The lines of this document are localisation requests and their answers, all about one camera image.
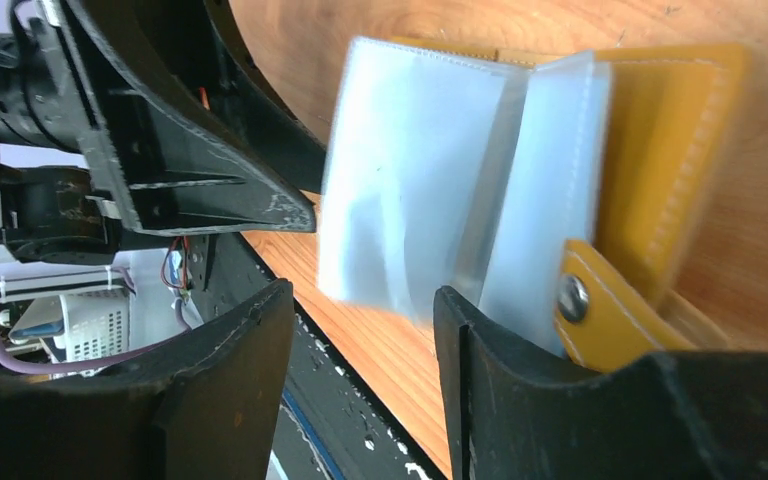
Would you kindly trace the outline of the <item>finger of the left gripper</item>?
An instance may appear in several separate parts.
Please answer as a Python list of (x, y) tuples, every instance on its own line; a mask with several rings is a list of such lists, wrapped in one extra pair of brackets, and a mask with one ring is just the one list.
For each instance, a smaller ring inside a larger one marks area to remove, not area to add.
[(256, 65), (228, 1), (136, 1), (138, 24), (169, 73), (291, 186), (319, 193), (325, 145)]

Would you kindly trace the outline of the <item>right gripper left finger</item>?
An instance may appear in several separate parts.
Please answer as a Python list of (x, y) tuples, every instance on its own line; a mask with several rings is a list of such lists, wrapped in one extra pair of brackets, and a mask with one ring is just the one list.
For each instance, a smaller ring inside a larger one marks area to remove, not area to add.
[(262, 479), (291, 350), (293, 288), (108, 371), (0, 375), (0, 479)]

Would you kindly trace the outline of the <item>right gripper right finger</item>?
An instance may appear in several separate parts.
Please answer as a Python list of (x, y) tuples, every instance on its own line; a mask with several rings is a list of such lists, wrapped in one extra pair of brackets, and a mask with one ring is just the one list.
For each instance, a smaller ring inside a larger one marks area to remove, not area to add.
[(659, 352), (599, 374), (447, 286), (433, 327), (456, 479), (768, 479), (768, 353)]

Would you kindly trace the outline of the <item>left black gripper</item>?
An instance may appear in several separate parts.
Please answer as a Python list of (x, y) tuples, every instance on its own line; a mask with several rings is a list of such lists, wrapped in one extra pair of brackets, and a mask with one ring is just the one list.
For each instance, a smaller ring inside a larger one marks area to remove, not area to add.
[(259, 161), (211, 112), (205, 89), (196, 99), (169, 73), (135, 2), (60, 3), (70, 68), (60, 86), (63, 69), (47, 56), (56, 27), (22, 20), (20, 2), (6, 2), (0, 145), (81, 151), (94, 187), (83, 167), (0, 161), (0, 263), (109, 265), (146, 247), (123, 225), (167, 237), (314, 230), (311, 192)]

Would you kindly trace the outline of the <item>yellow leather card holder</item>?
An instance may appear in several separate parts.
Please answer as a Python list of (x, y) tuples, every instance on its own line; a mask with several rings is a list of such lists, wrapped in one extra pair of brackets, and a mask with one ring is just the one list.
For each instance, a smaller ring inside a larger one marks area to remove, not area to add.
[(528, 345), (601, 372), (728, 348), (672, 286), (748, 67), (739, 44), (553, 57), (355, 38), (319, 290), (426, 322), (451, 286)]

